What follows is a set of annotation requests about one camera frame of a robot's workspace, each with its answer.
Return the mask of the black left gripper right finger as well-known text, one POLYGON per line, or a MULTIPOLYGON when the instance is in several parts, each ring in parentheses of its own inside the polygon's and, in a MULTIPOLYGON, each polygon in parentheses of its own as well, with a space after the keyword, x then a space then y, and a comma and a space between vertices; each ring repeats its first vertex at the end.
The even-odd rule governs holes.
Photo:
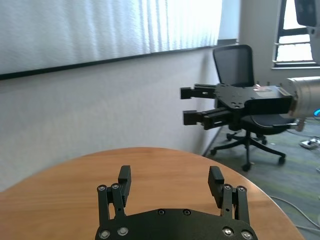
POLYGON ((210 166, 208 186, 214 197, 220 216, 250 224, 247 189, 239 185, 233 187, 225 183, 223 174, 218 166, 210 166))

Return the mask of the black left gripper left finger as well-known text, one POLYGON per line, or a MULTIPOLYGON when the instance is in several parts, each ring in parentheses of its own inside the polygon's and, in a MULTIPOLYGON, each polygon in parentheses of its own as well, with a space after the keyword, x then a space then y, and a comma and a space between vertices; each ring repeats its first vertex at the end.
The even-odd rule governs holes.
POLYGON ((123 165, 120 168, 116 183, 113 183, 111 186, 102 184, 97 187, 100 227, 105 227, 110 220, 109 204, 113 204, 114 207, 114 220, 126 217, 125 207, 130 193, 131 183, 131 166, 123 165))

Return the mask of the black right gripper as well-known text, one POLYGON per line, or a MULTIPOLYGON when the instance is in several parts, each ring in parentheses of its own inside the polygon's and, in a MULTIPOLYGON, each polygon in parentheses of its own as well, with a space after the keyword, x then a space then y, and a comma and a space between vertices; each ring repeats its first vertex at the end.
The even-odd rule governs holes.
POLYGON ((180 88, 180 99, 215 99, 221 108, 183 111, 183 124, 201 124, 204 130, 238 123, 243 117, 253 115, 287 114, 292 105, 292 95, 278 86, 237 87, 229 84, 195 84, 180 88))

